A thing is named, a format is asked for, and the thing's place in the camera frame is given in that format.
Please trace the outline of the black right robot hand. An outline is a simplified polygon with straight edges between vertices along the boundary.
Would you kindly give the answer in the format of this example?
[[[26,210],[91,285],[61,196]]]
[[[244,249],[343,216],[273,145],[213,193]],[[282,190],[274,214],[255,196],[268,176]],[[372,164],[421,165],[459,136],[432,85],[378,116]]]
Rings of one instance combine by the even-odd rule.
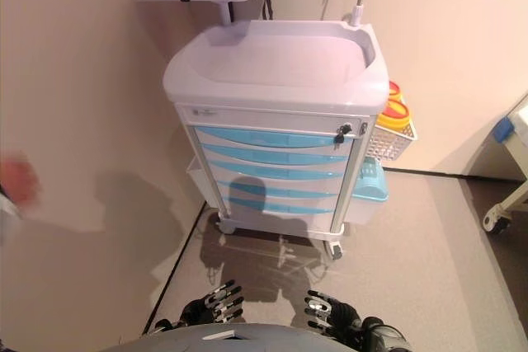
[[[307,294],[304,298],[304,313],[310,317],[308,326],[320,331],[323,336],[343,344],[353,344],[356,338],[355,324],[361,322],[356,309],[316,290],[310,289]]]

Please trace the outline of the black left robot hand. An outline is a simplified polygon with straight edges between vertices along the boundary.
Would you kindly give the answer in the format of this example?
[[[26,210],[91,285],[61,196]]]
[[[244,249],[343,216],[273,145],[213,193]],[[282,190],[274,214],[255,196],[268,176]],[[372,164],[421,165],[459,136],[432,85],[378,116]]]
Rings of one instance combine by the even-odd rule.
[[[225,324],[243,314],[242,286],[234,279],[221,284],[204,297],[190,301],[182,310],[179,326]]]

